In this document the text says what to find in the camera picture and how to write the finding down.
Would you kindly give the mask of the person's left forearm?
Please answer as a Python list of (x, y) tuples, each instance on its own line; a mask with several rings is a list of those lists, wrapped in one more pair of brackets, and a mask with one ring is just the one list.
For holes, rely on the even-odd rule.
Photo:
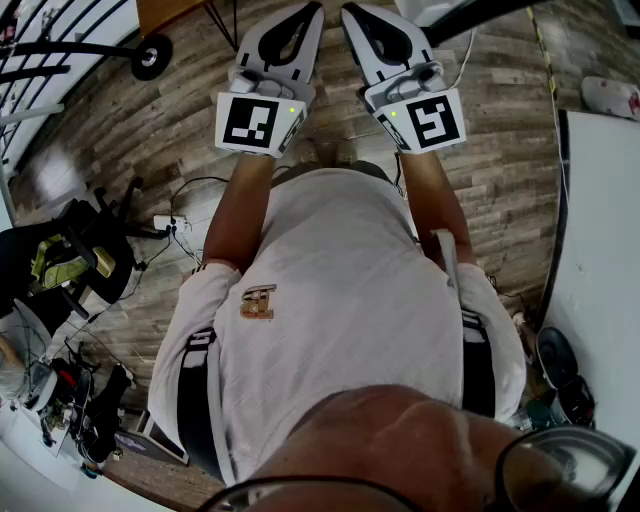
[(220, 263), (244, 273), (260, 245), (275, 159), (242, 155), (209, 225), (203, 264)]

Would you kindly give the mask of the white table with black edge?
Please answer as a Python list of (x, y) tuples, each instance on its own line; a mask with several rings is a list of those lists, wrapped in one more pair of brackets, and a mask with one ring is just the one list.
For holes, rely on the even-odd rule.
[(543, 323), (568, 339), (597, 428), (640, 451), (640, 123), (561, 119), (567, 214)]

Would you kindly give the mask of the grey box with purple top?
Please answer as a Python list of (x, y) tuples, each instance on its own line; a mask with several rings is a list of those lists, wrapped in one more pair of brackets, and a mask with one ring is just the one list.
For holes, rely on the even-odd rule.
[(119, 445), (148, 458), (189, 465), (188, 455), (164, 434), (147, 410), (125, 409), (115, 439)]

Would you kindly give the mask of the wooden table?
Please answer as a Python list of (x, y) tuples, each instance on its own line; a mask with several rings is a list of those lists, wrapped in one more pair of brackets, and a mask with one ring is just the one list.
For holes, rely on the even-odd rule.
[(232, 28), (226, 27), (217, 0), (135, 0), (142, 39), (158, 33), (182, 17), (203, 9), (234, 51), (239, 49), (237, 36), (237, 0), (221, 0), (231, 6)]

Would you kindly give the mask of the black-framed glasses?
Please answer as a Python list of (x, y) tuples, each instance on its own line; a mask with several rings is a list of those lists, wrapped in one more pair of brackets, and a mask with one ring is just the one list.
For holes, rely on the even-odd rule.
[(499, 454), (488, 496), (450, 497), (435, 479), (427, 496), (346, 476), (256, 478), (220, 491), (197, 512), (610, 512), (635, 458), (631, 446), (575, 425), (530, 432)]

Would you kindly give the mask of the black round device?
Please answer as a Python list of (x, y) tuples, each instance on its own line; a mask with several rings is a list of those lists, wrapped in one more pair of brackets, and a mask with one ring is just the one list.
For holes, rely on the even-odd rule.
[(536, 355), (543, 376), (556, 390), (577, 386), (578, 362), (566, 336), (555, 327), (541, 329), (536, 339)]

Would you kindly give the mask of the person's right forearm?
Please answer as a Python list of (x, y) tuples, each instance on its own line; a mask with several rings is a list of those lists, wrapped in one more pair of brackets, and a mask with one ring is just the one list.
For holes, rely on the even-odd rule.
[(411, 216), (424, 255), (445, 269), (435, 232), (447, 230), (453, 235), (457, 260), (476, 265), (466, 217), (437, 154), (401, 153), (399, 161)]

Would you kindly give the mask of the yellow green vest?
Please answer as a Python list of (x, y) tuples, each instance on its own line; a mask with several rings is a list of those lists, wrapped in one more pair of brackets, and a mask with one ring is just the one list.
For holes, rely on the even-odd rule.
[(35, 243), (27, 256), (33, 293), (78, 284), (89, 270), (108, 278), (116, 269), (114, 257), (89, 237), (55, 234)]

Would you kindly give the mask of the yellow black striped floor tape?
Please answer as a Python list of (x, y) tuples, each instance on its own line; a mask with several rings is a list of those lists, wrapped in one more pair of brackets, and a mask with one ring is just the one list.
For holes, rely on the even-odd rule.
[(535, 36), (536, 36), (536, 40), (538, 43), (538, 46), (540, 48), (541, 54), (542, 54), (542, 58), (544, 61), (544, 65), (545, 65), (545, 70), (546, 70), (546, 74), (547, 74), (547, 81), (548, 81), (548, 86), (549, 86), (549, 91), (550, 91), (550, 95), (551, 95), (551, 103), (552, 103), (552, 107), (554, 109), (554, 112), (557, 112), (557, 100), (558, 100), (558, 88), (557, 88), (557, 83), (556, 83), (556, 79), (555, 79), (555, 75), (554, 75), (554, 70), (552, 67), (552, 62), (551, 62), (551, 56), (550, 53), (548, 52), (545, 42), (544, 42), (544, 38), (541, 32), (541, 29), (539, 27), (539, 24), (537, 22), (537, 19), (535, 17), (534, 11), (532, 9), (531, 6), (528, 6), (526, 8), (526, 13), (532, 23), (534, 32), (535, 32)]

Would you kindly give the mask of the black office chair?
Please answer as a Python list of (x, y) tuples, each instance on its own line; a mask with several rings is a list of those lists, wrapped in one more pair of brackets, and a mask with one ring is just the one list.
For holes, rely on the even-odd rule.
[(169, 236), (167, 229), (147, 231), (127, 222), (133, 192), (142, 186), (143, 179), (134, 178), (122, 200), (111, 203), (104, 201), (106, 190), (100, 187), (94, 191), (98, 208), (86, 200), (73, 199), (52, 220), (1, 232), (0, 316), (9, 312), (16, 299), (35, 294), (31, 288), (36, 282), (31, 264), (39, 243), (53, 235), (61, 237), (64, 255), (81, 258), (88, 269), (79, 277), (79, 286), (74, 292), (65, 289), (47, 292), (45, 305), (63, 303), (69, 311), (86, 320), (89, 313), (79, 302), (85, 290), (91, 290), (110, 304), (118, 301), (132, 271), (146, 268), (144, 263), (136, 261), (128, 239), (163, 240)]

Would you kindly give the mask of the black metal railing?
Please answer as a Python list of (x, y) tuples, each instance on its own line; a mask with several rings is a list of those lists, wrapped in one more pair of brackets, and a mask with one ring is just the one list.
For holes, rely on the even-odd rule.
[(17, 165), (46, 119), (103, 58), (131, 59), (136, 0), (1, 0), (0, 157)]

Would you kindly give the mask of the white t-shirt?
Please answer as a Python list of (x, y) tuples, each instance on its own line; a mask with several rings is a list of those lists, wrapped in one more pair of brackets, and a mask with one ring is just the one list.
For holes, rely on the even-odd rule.
[(249, 268), (207, 263), (182, 284), (153, 369), (151, 416), (178, 439), (185, 350), (211, 342), (211, 418), (242, 480), (333, 394), (394, 384), (460, 406), (469, 310), (487, 331), (495, 417), (506, 421), (526, 381), (519, 336), (481, 268), (461, 263), (457, 277), (451, 284), (418, 248), (385, 180), (324, 169), (279, 184)]

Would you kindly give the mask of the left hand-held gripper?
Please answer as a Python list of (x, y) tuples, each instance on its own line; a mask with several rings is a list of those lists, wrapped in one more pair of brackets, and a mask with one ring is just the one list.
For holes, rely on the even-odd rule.
[(316, 97), (308, 82), (323, 26), (322, 4), (307, 3), (279, 9), (249, 29), (236, 57), (239, 66), (229, 70), (229, 90), (217, 97), (218, 148), (283, 156)]

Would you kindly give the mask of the white power strip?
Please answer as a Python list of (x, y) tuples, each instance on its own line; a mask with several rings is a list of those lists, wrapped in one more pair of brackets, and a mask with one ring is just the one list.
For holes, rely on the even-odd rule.
[(153, 216), (153, 227), (158, 231), (170, 230), (175, 233), (183, 233), (190, 223), (182, 215), (156, 214)]

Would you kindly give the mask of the black wheel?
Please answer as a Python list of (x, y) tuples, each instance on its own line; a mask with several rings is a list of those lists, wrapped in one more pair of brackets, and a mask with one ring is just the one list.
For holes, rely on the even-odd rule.
[(163, 34), (153, 34), (144, 39), (134, 51), (131, 71), (139, 81), (151, 81), (159, 77), (171, 62), (172, 41)]

